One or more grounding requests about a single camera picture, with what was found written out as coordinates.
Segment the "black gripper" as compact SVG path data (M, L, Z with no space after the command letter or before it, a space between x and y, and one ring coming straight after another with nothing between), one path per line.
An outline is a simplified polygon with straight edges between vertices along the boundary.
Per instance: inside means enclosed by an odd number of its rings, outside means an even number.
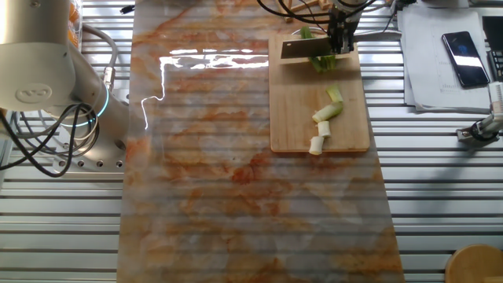
M355 21L358 20L356 10L358 6L345 6L342 3L333 4L329 10L329 23L335 24L331 38L334 54L346 54L353 51L351 39L356 30Z

